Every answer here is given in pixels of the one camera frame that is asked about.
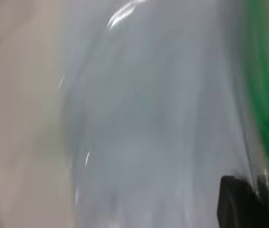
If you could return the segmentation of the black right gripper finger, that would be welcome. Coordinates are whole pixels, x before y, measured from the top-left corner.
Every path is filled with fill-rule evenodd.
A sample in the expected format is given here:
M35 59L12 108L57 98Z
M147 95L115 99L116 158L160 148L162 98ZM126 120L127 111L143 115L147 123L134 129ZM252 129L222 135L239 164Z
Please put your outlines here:
M222 176L217 219L220 228L269 228L269 180L260 175L257 188L236 176Z

